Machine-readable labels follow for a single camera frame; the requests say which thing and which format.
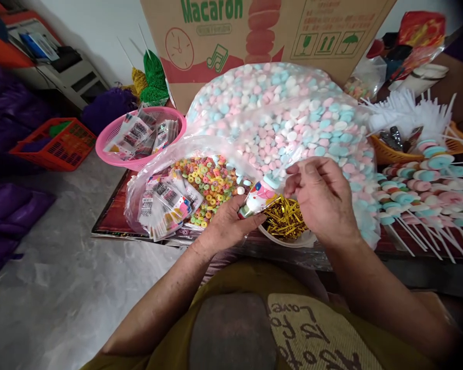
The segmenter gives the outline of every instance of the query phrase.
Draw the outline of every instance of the printed music note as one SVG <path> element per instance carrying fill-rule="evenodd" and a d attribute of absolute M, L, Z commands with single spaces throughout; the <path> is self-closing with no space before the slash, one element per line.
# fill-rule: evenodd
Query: printed music note
<path fill-rule="evenodd" d="M 206 59 L 206 64 L 209 69 L 214 68 L 216 73 L 220 73 L 227 59 L 228 50 L 217 44 L 212 57 Z"/>

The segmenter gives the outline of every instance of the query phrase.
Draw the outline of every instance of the printed umbrella symbol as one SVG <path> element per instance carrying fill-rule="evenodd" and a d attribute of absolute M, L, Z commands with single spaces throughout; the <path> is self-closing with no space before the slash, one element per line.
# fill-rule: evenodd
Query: printed umbrella symbol
<path fill-rule="evenodd" d="M 303 45 L 304 50 L 302 51 L 302 55 L 305 55 L 305 48 L 306 48 L 307 46 L 309 46 L 310 40 L 311 40 L 311 39 L 312 39 L 312 36 L 310 36 L 310 35 L 305 36 L 304 45 Z"/>
<path fill-rule="evenodd" d="M 350 44 L 356 44 L 358 41 L 359 41 L 359 38 L 357 37 L 355 33 L 353 33 L 353 35 L 348 36 L 346 39 L 342 41 L 343 44 L 346 44 L 346 48 L 345 50 L 342 51 L 342 53 L 344 53 L 346 49 L 348 49 L 348 46 L 350 46 Z"/>

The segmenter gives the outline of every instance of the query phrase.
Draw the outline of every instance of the red basket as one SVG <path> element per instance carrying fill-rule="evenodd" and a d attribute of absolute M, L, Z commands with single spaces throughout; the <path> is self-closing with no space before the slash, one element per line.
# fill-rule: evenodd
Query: red basket
<path fill-rule="evenodd" d="M 66 121 L 71 122 L 39 152 L 22 152 L 25 144 L 49 137 L 50 127 Z M 73 171 L 94 148 L 95 142 L 96 136 L 76 118 L 53 118 L 43 123 L 25 140 L 19 141 L 10 154 L 50 171 Z"/>

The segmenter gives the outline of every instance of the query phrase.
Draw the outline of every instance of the green tinsel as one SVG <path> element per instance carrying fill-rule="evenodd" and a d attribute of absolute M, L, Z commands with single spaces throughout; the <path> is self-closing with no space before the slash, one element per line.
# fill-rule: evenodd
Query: green tinsel
<path fill-rule="evenodd" d="M 165 72 L 159 58 L 149 50 L 144 54 L 144 71 L 148 87 L 140 93 L 140 99 L 151 105 L 165 105 L 168 100 L 168 90 L 165 82 Z"/>

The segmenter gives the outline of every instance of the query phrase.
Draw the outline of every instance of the table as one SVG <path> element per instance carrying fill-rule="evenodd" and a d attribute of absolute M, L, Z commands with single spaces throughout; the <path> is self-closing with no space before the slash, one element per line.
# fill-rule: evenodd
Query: table
<path fill-rule="evenodd" d="M 93 226 L 92 237 L 116 238 L 120 240 L 130 239 L 147 242 L 152 241 L 147 235 L 134 232 L 127 224 L 123 215 L 127 182 L 134 175 L 137 175 L 135 171 L 127 170 L 124 173 L 108 203 Z M 431 251 L 424 252 L 399 224 L 394 224 L 393 226 L 395 231 L 417 258 L 437 259 Z M 184 235 L 184 229 L 189 231 L 188 235 Z M 167 245 L 168 247 L 182 247 L 190 245 L 199 235 L 200 231 L 194 228 L 182 228 L 177 231 L 175 236 L 167 240 L 162 240 L 159 243 Z M 456 259 L 456 262 L 463 264 L 462 255 L 456 250 L 456 248 L 452 247 L 450 243 L 447 243 L 447 245 L 453 257 Z M 276 261 L 288 261 L 307 268 L 315 268 L 317 270 L 329 271 L 331 268 L 323 252 L 323 248 L 318 242 L 314 244 L 313 248 L 285 248 L 271 242 L 258 230 L 250 233 L 242 245 L 236 246 L 234 249 L 238 253 L 244 255 L 266 257 Z M 442 247 L 441 251 L 438 253 L 443 258 L 447 257 L 447 254 Z M 379 240 L 377 244 L 376 254 L 383 260 L 413 258 L 406 249 L 400 245 L 393 233 L 384 228 L 381 229 L 381 240 Z M 443 263 L 450 264 L 451 262 L 449 258 L 444 258 Z"/>

